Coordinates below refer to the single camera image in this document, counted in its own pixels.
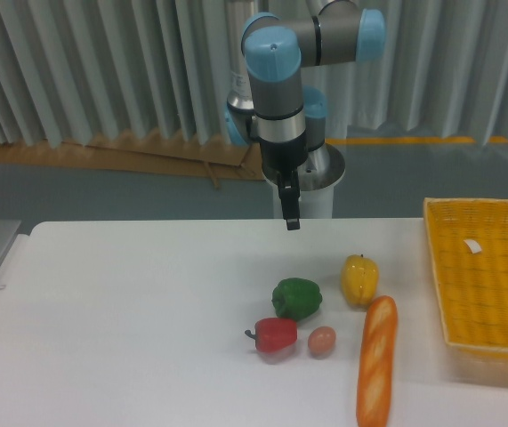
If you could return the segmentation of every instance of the yellow floor stripe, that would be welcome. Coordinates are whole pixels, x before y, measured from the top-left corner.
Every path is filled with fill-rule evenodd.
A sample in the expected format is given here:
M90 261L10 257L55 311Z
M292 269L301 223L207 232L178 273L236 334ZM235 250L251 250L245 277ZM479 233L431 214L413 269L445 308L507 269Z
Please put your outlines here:
M435 136L403 136L397 138L347 138L345 140L327 140L333 145L392 145L392 144L474 144L475 140L468 136L450 136L439 138ZM508 144L502 136L492 136L491 144Z

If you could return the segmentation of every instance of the blue joint cap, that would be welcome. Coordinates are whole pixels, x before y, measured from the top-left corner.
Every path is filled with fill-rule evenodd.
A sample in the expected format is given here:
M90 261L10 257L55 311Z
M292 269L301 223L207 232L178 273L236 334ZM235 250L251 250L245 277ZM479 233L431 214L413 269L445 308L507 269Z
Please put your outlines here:
M305 117L319 120L327 117L327 97L312 86L303 87L303 109Z
M279 18L276 15L269 12L259 12L253 16L250 16L247 19L246 23L244 24L244 29L242 30L242 39L244 38L244 34L246 33L247 29L250 28L250 25L252 25L254 22L256 22L261 18L275 18L276 20L279 20Z
M224 110L224 119L226 120L226 128L228 129L228 136L230 137L230 142L234 145L247 145L246 140L242 137L242 134L239 132L234 120L232 119L232 115L228 110L228 104L226 104L226 109Z
M295 32L285 27L255 30L244 46L247 71L263 82L287 80L301 66Z
M376 9L364 9L357 37L357 62L380 58L384 52L385 43L386 24L382 12Z

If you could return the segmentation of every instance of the brown egg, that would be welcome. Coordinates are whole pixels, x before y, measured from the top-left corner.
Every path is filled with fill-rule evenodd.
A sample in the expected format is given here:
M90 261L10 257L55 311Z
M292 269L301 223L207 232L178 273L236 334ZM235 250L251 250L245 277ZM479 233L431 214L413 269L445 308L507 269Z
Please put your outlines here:
M328 353L335 346L336 332L330 326L321 326L309 335L309 350L314 356Z

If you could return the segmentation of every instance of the woven plastic basket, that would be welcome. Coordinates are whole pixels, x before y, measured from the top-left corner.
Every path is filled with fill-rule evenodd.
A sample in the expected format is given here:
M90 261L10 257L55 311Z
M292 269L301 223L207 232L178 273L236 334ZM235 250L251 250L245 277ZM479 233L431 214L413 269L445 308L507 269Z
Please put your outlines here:
M427 198L423 215L446 343L508 359L508 200Z

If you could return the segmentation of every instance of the white table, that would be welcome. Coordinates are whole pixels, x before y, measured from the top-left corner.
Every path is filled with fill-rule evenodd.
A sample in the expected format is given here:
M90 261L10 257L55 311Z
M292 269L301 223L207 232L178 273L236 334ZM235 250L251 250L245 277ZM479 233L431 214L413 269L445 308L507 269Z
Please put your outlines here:
M446 350L417 219L41 224L0 298L0 425L356 425L365 313L339 290L349 254L377 261L399 307L391 425L508 425L508 387L474 384L508 372ZM292 276L319 283L321 309L293 355L264 359L244 330ZM322 325L337 345L316 360Z

